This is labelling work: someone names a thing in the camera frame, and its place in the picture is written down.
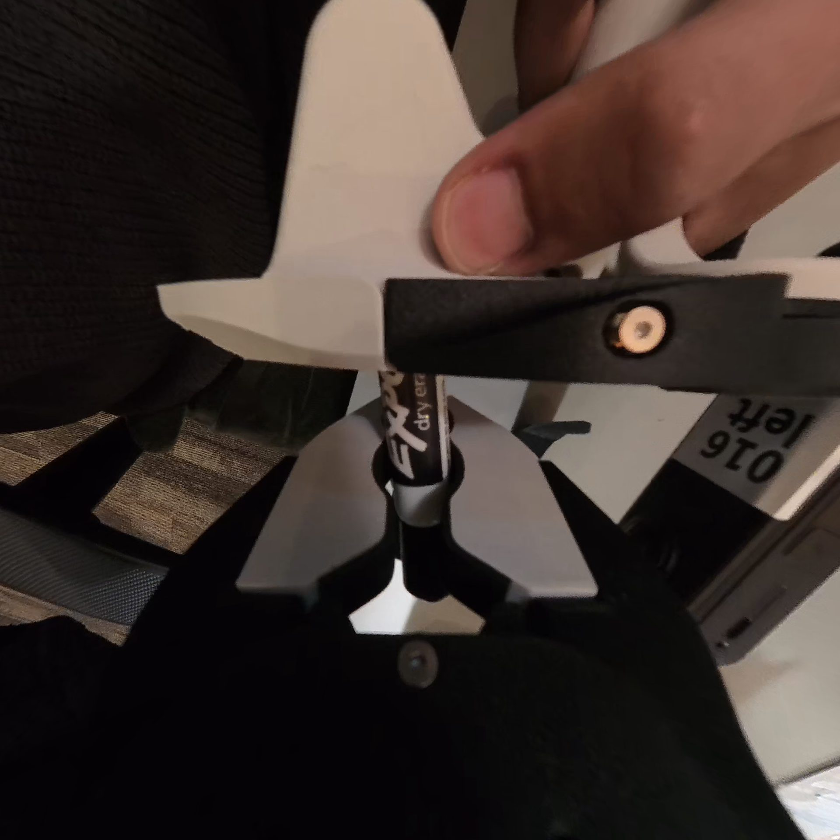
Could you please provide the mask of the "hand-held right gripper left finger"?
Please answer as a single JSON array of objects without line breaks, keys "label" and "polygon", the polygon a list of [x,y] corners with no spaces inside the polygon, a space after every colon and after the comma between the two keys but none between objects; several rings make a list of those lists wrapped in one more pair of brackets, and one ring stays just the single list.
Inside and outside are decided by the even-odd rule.
[{"label": "hand-held right gripper left finger", "polygon": [[299,454],[237,588],[303,604],[367,604],[390,584],[391,502],[377,482],[380,408],[364,406]]}]

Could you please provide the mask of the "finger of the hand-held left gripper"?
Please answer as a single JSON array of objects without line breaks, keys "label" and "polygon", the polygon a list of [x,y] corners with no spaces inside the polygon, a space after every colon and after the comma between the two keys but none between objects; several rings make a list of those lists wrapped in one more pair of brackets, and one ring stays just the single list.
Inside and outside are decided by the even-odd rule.
[{"label": "finger of the hand-held left gripper", "polygon": [[385,282],[455,276],[428,211],[480,140],[425,2],[328,2],[308,34],[268,267],[159,286],[163,314],[247,360],[385,369]]}]

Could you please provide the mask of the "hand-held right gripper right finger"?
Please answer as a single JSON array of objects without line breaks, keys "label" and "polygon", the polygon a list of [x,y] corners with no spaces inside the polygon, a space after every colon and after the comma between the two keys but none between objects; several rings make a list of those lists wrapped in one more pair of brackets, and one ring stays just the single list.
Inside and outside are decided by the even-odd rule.
[{"label": "hand-held right gripper right finger", "polygon": [[449,500],[451,595],[463,604],[594,597],[596,582],[538,457],[461,401],[448,406],[463,466]]}]

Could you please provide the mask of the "black dry erase marker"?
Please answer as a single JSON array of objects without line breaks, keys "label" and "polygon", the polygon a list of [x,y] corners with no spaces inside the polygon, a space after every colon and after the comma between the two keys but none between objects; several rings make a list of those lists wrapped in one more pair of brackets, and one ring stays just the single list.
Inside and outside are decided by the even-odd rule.
[{"label": "black dry erase marker", "polygon": [[404,584],[416,598],[438,602],[448,593],[442,571],[451,470],[445,378],[393,370],[378,377]]}]

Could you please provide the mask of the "person's left hand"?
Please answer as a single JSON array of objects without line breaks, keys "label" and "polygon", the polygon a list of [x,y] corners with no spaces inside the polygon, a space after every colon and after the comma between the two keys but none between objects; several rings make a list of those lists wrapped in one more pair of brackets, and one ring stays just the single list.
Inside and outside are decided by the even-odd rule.
[{"label": "person's left hand", "polygon": [[448,173],[434,242],[532,276],[680,219],[699,256],[839,158],[839,2],[715,2],[569,83],[598,2],[518,2],[521,116]]}]

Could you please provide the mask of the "person's torso in black sweater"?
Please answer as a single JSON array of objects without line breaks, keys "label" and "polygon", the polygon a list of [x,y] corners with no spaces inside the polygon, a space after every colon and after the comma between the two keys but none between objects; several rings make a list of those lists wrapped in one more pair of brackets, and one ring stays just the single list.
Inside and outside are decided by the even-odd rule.
[{"label": "person's torso in black sweater", "polygon": [[160,284],[267,267],[324,2],[1,3],[1,425],[188,403],[231,353]]}]

